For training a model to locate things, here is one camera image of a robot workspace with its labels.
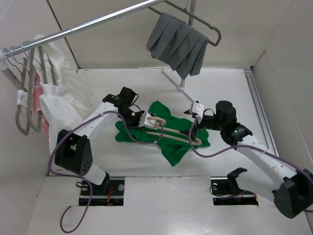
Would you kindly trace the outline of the beige wooden hanger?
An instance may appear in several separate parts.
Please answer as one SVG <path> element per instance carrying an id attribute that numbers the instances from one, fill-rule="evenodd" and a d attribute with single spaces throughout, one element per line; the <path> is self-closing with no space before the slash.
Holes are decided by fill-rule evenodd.
<path id="1" fill-rule="evenodd" d="M 183 134 L 175 129 L 164 127 L 166 120 L 162 119 L 162 121 L 163 123 L 160 125 L 160 127 L 158 127 L 156 130 L 148 128 L 146 133 L 149 135 L 172 139 L 183 143 L 189 143 L 189 140 L 187 139 L 188 136 L 186 134 Z"/>

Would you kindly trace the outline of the green t shirt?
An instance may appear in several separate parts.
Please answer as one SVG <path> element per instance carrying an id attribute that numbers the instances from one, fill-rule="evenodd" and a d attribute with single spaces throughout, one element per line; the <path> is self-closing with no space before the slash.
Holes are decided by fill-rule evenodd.
<path id="1" fill-rule="evenodd" d="M 180 135 L 168 131 L 174 129 L 177 131 L 189 131 L 192 122 L 185 118 L 178 118 L 171 114 L 171 111 L 167 106 L 160 101 L 155 101 L 151 104 L 149 112 L 153 113 L 159 118 L 166 121 L 163 126 L 163 136 L 152 135 L 151 133 L 160 133 L 160 130 L 143 129 L 143 130 L 129 130 L 132 137 L 129 137 L 122 121 L 118 121 L 115 127 L 118 130 L 118 134 L 115 136 L 117 142 L 133 142 L 136 139 L 139 142 L 152 142 L 158 145 L 161 149 L 162 155 L 170 163 L 171 166 L 177 165 L 183 156 L 191 149 L 186 135 Z"/>

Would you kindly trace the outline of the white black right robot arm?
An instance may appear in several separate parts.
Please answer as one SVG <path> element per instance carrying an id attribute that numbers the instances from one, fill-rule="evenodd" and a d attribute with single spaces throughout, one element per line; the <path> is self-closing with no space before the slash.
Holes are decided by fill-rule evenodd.
<path id="1" fill-rule="evenodd" d="M 256 193 L 271 201 L 281 214 L 295 218 L 301 212 L 310 212 L 313 204 L 313 175 L 307 169 L 275 156 L 264 147 L 247 127 L 237 121 L 237 112 L 229 101 L 219 101 L 213 115 L 198 101 L 193 102 L 185 114 L 194 122 L 187 131 L 188 140 L 196 137 L 197 130 L 219 131 L 228 149 L 250 159 L 269 178 L 254 179 L 248 169 L 239 167 L 228 173 L 228 195 L 241 195 L 246 191 Z"/>

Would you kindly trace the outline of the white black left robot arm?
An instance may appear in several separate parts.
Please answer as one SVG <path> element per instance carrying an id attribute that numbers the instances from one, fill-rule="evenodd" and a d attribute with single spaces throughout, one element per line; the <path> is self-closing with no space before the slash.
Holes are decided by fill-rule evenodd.
<path id="1" fill-rule="evenodd" d="M 132 89 L 123 87 L 118 95 L 104 97 L 98 108 L 84 121 L 85 125 L 76 127 L 74 132 L 60 131 L 54 163 L 89 181 L 98 194 L 106 193 L 110 176 L 93 163 L 91 144 L 110 122 L 119 117 L 123 117 L 128 128 L 138 127 L 144 112 L 130 109 L 138 97 Z"/>

